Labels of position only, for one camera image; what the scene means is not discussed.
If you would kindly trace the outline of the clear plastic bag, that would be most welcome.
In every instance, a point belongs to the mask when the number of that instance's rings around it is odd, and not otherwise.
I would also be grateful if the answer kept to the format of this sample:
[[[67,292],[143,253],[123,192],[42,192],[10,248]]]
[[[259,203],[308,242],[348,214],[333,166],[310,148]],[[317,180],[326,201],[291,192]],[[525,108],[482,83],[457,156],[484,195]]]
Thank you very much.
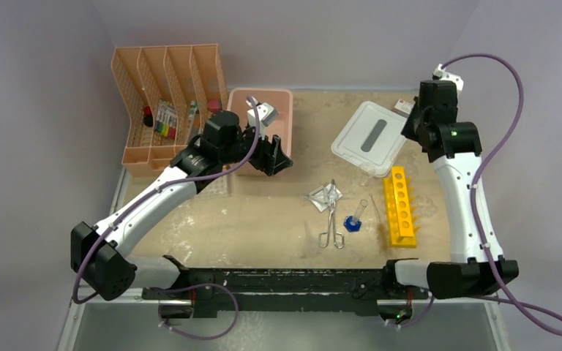
[[[316,209],[322,213],[329,209],[329,206],[342,198],[342,192],[332,183],[324,184],[304,196]]]

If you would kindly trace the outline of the small glass beaker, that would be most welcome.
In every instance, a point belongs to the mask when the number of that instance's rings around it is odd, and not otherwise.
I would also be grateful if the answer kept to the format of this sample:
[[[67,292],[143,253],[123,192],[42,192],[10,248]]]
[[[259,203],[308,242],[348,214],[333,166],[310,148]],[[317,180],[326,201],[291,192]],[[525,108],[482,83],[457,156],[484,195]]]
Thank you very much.
[[[361,178],[359,182],[360,186],[368,185],[368,183],[371,182],[371,180],[377,177],[375,168],[370,163],[361,164],[359,166],[359,169],[361,172]]]

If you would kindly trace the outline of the peach desk organizer rack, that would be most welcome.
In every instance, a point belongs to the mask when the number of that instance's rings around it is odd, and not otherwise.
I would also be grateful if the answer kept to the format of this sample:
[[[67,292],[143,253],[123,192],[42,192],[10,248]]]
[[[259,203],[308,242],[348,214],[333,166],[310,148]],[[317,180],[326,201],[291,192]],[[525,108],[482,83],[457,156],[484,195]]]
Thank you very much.
[[[110,63],[116,85],[127,109],[130,130],[121,163],[131,176],[158,176],[169,161],[186,147],[190,102],[198,103],[194,132],[199,132],[211,112],[207,102],[222,100],[228,106],[228,90],[217,44],[121,47]],[[174,140],[154,131],[161,99],[177,112]],[[154,126],[143,124],[143,109],[149,106]]]

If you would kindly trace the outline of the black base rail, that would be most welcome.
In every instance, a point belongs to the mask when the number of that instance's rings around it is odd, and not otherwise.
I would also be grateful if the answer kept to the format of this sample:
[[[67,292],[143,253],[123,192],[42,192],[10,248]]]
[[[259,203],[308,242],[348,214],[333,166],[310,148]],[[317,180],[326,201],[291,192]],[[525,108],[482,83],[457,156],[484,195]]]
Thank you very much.
[[[194,318],[218,312],[348,312],[394,319],[425,290],[394,284],[382,268],[187,268],[168,288],[149,287],[143,299],[162,304],[164,318],[178,313],[168,301],[186,300]]]

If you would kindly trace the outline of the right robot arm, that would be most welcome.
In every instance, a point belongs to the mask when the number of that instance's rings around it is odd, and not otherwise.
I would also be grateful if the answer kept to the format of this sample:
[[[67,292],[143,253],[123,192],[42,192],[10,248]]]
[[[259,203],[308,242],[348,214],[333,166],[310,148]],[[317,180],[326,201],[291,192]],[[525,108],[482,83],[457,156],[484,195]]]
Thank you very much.
[[[412,287],[438,299],[483,297],[517,278],[492,226],[480,176],[482,145],[476,125],[458,121],[457,79],[423,80],[402,135],[416,141],[442,187],[449,220],[450,260],[390,260],[383,291],[398,298]]]

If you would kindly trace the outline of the white slide box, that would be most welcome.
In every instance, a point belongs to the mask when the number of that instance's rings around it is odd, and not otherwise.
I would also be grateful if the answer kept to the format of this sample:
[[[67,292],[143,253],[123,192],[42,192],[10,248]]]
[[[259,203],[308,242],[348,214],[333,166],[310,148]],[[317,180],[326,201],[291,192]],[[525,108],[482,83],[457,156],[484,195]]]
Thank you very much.
[[[409,117],[412,112],[415,103],[412,101],[406,101],[404,99],[398,99],[394,105],[394,112],[404,116]]]

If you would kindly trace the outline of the clear acrylic tube rack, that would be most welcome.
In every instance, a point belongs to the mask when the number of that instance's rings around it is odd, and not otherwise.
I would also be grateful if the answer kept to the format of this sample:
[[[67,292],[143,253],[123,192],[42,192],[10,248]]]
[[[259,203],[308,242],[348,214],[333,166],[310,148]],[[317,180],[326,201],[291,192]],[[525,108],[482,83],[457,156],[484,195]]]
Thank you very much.
[[[198,195],[201,197],[223,197],[230,193],[230,177],[228,175],[216,178],[208,184]]]

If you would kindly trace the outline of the white plastic lid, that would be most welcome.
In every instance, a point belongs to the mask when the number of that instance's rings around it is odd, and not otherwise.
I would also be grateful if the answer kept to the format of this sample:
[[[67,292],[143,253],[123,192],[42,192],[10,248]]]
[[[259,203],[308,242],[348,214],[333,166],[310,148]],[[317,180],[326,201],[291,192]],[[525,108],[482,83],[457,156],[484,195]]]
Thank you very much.
[[[331,151],[375,177],[385,177],[406,141],[402,136],[406,121],[374,102],[363,102],[335,138]]]

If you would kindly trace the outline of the green capped tube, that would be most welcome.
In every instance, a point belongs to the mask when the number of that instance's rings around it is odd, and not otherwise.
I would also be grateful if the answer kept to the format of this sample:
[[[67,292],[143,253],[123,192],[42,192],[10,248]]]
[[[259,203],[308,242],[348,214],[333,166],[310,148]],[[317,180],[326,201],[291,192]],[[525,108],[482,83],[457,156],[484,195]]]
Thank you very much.
[[[193,138],[193,135],[196,133],[194,132],[193,128],[195,127],[195,117],[198,113],[198,103],[195,100],[190,102],[189,113],[187,117],[188,125],[186,129],[186,141],[190,141]]]

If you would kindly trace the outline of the coloured marker pack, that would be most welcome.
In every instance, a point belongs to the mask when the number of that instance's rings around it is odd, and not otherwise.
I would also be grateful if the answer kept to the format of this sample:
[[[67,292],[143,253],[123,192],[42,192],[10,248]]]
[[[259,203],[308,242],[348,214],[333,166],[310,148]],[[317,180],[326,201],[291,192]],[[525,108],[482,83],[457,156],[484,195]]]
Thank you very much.
[[[155,118],[154,131],[162,137],[174,140],[176,136],[177,112],[173,104],[161,99]]]

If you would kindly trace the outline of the red black bottle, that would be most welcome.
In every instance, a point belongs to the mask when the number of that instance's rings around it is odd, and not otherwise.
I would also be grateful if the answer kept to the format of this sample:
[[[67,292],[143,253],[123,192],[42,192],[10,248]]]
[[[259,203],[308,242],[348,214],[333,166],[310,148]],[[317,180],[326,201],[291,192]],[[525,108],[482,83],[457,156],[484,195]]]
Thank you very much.
[[[154,126],[154,115],[149,106],[145,106],[143,109],[143,124],[148,128],[152,128]]]

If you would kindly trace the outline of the metal crucible tongs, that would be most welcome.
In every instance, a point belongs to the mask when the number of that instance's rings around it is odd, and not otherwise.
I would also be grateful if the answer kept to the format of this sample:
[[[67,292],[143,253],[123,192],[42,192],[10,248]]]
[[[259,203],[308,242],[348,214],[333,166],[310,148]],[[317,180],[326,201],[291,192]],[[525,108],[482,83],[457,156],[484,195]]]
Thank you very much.
[[[334,179],[332,179],[330,183],[337,186]],[[345,236],[337,230],[336,226],[336,204],[337,201],[329,206],[326,230],[318,234],[318,245],[320,248],[328,247],[330,241],[333,241],[333,246],[336,249],[343,249],[345,247]]]

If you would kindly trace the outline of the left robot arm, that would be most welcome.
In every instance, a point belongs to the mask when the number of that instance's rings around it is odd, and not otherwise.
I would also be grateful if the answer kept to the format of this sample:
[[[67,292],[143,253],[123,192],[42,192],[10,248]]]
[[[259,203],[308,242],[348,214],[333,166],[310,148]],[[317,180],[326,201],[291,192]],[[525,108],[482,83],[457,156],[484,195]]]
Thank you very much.
[[[248,110],[247,125],[241,128],[235,113],[214,113],[203,131],[128,204],[94,225],[77,224],[70,234],[71,267],[76,273],[73,301],[84,303],[78,295],[81,282],[107,301],[139,287],[158,287],[172,299],[185,296],[189,279],[180,274],[182,266],[176,259],[136,258],[132,250],[173,209],[228,175],[227,165],[236,171],[250,163],[268,176],[291,167],[281,138],[265,134],[277,116],[271,105],[259,104]]]

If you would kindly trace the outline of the pink plastic bin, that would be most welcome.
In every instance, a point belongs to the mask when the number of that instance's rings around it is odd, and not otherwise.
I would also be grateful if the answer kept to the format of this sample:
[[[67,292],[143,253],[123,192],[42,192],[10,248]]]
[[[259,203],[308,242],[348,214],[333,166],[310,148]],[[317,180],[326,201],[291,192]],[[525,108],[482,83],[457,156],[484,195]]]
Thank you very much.
[[[293,134],[293,94],[285,88],[234,88],[228,98],[228,110],[234,112],[240,120],[240,127],[247,127],[248,96],[258,102],[270,104],[277,112],[275,120],[265,128],[269,140],[274,135],[281,139],[283,153],[291,158]]]

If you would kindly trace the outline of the pink box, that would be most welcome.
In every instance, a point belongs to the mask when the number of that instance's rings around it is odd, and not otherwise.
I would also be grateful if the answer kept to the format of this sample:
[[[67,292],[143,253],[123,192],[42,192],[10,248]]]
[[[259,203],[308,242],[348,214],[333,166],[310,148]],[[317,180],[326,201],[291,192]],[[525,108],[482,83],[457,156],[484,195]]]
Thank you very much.
[[[222,110],[222,100],[221,99],[212,99],[207,102],[207,108],[211,113],[216,113],[217,111]]]

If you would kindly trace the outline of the yellow test tube rack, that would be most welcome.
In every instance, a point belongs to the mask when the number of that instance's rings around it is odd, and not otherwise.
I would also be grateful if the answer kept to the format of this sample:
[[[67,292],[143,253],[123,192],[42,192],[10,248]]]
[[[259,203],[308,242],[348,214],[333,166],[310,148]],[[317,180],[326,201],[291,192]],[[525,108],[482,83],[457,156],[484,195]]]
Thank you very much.
[[[411,178],[402,166],[393,166],[390,175],[383,179],[386,226],[389,245],[394,248],[415,249],[417,247],[415,227],[417,216],[412,195]]]

